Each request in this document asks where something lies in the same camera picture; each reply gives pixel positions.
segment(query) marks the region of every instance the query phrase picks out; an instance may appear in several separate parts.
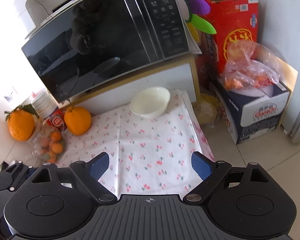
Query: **metal screw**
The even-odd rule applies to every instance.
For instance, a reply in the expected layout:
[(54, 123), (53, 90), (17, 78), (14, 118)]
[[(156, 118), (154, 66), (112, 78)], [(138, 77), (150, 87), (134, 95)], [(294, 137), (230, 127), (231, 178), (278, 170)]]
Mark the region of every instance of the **metal screw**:
[(111, 200), (113, 200), (114, 197), (111, 195), (111, 194), (102, 194), (100, 197), (99, 197), (99, 200), (100, 201), (103, 201), (103, 202), (109, 202)]
[(186, 199), (191, 202), (198, 202), (202, 199), (202, 197), (198, 194), (189, 194), (186, 196)]

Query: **crosshair marking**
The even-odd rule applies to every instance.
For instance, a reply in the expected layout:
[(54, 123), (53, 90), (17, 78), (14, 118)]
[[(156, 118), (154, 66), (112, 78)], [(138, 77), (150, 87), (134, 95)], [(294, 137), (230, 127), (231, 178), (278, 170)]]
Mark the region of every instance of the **crosshair marking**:
[(145, 199), (145, 201), (147, 201), (148, 203), (152, 203), (153, 201), (155, 201), (155, 199), (153, 199), (153, 198), (147, 198), (147, 199)]

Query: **microwave control panel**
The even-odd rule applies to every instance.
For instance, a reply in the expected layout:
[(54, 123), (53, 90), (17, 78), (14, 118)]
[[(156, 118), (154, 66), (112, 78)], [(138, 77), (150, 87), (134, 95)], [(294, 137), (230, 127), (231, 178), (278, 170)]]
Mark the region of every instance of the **microwave control panel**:
[(188, 52), (189, 45), (176, 0), (144, 0), (164, 58)]

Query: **white tablecloth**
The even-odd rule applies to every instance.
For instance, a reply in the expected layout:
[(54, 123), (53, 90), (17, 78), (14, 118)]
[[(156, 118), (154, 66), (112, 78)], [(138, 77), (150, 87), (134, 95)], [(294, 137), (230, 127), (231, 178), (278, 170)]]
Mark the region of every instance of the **white tablecloth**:
[(179, 194), (182, 198), (201, 183), (191, 167), (191, 155), (213, 155), (193, 114), (186, 92), (171, 91), (167, 112), (144, 119), (129, 104), (93, 117), (90, 130), (76, 137), (66, 131), (67, 150), (57, 165), (88, 162), (101, 152), (110, 157), (99, 182), (121, 194)]

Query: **white appliance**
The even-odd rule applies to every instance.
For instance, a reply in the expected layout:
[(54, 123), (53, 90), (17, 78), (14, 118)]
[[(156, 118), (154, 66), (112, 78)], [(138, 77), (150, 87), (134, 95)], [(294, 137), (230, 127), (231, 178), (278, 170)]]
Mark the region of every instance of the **white appliance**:
[(12, 108), (5, 98), (0, 98), (0, 165), (5, 161), (7, 164), (13, 161), (22, 161), (26, 165), (35, 166), (37, 159), (31, 154), (31, 147), (26, 142), (13, 139), (5, 122), (4, 111)]

